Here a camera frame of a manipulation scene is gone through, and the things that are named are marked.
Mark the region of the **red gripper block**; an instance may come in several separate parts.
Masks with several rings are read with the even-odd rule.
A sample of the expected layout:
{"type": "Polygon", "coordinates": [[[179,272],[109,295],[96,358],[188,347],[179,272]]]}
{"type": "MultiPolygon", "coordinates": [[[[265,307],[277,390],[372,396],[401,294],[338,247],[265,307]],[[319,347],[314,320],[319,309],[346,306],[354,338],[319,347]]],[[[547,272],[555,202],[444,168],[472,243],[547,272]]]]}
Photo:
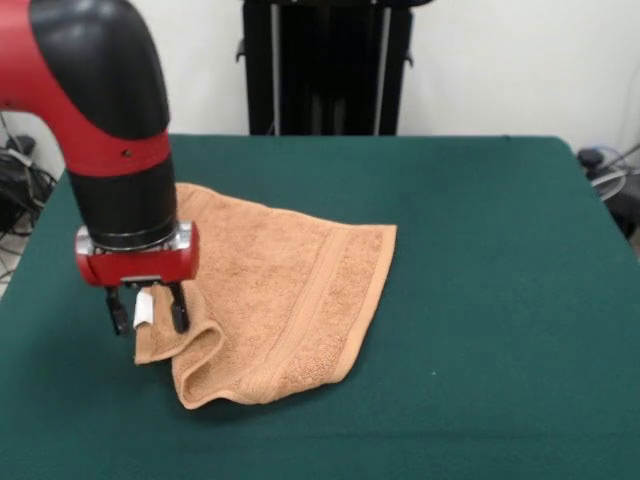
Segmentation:
{"type": "Polygon", "coordinates": [[[75,236],[75,258],[81,276],[92,286],[106,287],[106,304],[117,336],[127,334],[127,311],[119,288],[127,283],[157,282],[168,285],[173,302],[174,330],[189,330],[189,314],[180,282],[196,277],[200,261],[200,235],[195,222],[180,222],[166,242],[149,249],[108,251],[97,247],[82,226],[75,236]]]}

